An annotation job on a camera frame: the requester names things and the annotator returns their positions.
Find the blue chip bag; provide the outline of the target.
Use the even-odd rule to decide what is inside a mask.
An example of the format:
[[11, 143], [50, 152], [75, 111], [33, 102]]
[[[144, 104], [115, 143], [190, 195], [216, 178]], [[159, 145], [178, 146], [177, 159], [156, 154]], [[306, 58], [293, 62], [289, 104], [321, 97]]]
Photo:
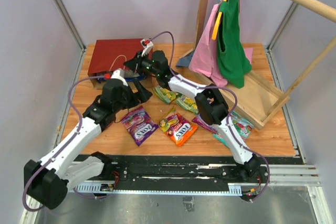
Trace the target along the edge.
[[[112, 72], [98, 72], [95, 75], [96, 76], [102, 76], [107, 73], [112, 73]], [[124, 70], [124, 78], [126, 82], [132, 82], [135, 79], [138, 79], [139, 81], [144, 80], [146, 78], [146, 75], [142, 74], [140, 75], [139, 73], [133, 72], [132, 70], [126, 69]], [[103, 83], [106, 81], [106, 78], [98, 78], [98, 83]]]

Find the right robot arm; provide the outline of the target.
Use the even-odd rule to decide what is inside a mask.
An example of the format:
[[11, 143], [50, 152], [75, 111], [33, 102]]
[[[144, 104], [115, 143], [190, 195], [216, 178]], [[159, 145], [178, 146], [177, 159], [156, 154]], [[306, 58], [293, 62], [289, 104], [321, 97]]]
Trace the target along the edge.
[[217, 86], [199, 84], [178, 74], [171, 69], [161, 50], [154, 51], [151, 58], [138, 52], [124, 65], [139, 74], [152, 74], [161, 87], [194, 100], [202, 120], [215, 128], [230, 149], [238, 167], [238, 177], [244, 182], [256, 177], [260, 160], [235, 129], [229, 106]]

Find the yellow hanger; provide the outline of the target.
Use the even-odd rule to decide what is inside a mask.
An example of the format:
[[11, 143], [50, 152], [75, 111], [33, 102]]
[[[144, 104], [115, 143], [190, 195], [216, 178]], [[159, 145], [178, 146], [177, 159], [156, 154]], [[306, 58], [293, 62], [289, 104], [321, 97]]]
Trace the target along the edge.
[[222, 0], [219, 5], [219, 9], [217, 12], [217, 16], [215, 19], [215, 24], [213, 28], [213, 33], [212, 33], [212, 40], [216, 40], [218, 36], [218, 31], [219, 31], [219, 26], [224, 18], [224, 12], [227, 8], [227, 1], [228, 0]]

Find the pink shirt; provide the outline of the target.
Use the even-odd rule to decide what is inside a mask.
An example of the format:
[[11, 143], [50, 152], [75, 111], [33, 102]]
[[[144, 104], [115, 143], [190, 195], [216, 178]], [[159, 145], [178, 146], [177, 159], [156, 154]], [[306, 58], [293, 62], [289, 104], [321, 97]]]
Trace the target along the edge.
[[[204, 28], [189, 69], [210, 77], [217, 86], [225, 86], [229, 82], [221, 75], [217, 63], [217, 40], [212, 40], [212, 32], [220, 4], [213, 6], [210, 17]], [[246, 57], [251, 63], [252, 49], [244, 49]]]

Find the red paper bag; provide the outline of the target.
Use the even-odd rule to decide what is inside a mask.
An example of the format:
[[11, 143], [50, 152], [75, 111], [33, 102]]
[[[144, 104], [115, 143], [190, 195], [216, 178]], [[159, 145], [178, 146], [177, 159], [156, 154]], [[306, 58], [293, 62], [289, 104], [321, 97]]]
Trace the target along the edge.
[[[138, 51], [143, 50], [140, 41], [140, 38], [97, 40], [88, 67], [88, 76], [96, 76], [98, 72], [113, 72], [118, 68], [129, 69], [123, 63], [132, 59]], [[145, 88], [152, 87], [152, 80], [149, 76], [139, 82]], [[135, 88], [133, 81], [127, 83], [131, 88]]]

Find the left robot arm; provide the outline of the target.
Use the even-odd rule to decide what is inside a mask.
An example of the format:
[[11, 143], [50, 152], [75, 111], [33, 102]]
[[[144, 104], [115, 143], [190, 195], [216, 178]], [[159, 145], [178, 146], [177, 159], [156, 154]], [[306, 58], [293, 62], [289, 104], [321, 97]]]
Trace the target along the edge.
[[134, 85], [136, 92], [120, 79], [107, 80], [102, 93], [79, 115], [79, 122], [70, 134], [39, 161], [26, 163], [22, 196], [26, 210], [34, 211], [27, 204], [27, 196], [52, 210], [62, 203], [68, 191], [85, 180], [92, 177], [105, 180], [112, 176], [112, 159], [100, 152], [77, 165], [72, 162], [84, 147], [115, 122], [119, 111], [131, 109], [152, 96], [139, 81]]

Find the green snack packet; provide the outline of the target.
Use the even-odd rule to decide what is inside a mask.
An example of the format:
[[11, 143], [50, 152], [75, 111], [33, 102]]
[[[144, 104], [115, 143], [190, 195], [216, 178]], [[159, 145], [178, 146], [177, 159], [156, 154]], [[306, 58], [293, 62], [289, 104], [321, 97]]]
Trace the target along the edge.
[[180, 94], [178, 95], [178, 97], [174, 100], [174, 102], [179, 105], [180, 107], [182, 107], [183, 109], [194, 113], [194, 114], [198, 114], [198, 108], [197, 105], [195, 103], [194, 100], [190, 99], [189, 97]]

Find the green shirt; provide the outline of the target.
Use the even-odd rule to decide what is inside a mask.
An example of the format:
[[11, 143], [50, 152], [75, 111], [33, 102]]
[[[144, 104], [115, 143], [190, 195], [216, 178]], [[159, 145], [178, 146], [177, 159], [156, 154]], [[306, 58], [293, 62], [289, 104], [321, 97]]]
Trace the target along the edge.
[[221, 75], [233, 86], [242, 88], [244, 75], [252, 70], [240, 42], [239, 0], [228, 0], [217, 36], [217, 63]]

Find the purple snack packet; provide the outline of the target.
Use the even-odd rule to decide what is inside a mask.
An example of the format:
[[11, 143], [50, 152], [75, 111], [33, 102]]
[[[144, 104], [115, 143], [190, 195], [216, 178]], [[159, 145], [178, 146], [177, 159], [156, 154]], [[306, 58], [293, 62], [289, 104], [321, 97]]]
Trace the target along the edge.
[[212, 132], [213, 134], [216, 134], [217, 131], [215, 128], [213, 128], [211, 125], [208, 125], [200, 116], [200, 114], [197, 114], [193, 119], [192, 119], [193, 123], [196, 123], [197, 125], [201, 126], [202, 128], [204, 128], [207, 131]]

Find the teal Fox's candy packet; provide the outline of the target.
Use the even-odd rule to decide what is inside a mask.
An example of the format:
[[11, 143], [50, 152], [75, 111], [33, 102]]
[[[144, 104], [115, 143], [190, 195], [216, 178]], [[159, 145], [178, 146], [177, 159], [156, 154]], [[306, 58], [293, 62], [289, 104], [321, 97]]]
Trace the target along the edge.
[[239, 133], [242, 140], [245, 142], [254, 128], [253, 124], [236, 112], [232, 112], [230, 117], [235, 129]]

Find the orange Fox's candy packet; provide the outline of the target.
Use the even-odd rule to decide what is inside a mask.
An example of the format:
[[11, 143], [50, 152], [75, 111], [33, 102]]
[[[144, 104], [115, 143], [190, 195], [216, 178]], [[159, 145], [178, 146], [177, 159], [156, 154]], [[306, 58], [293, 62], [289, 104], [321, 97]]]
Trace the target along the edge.
[[181, 147], [196, 132], [198, 126], [172, 107], [167, 114], [159, 120], [160, 130], [168, 136], [178, 147]]

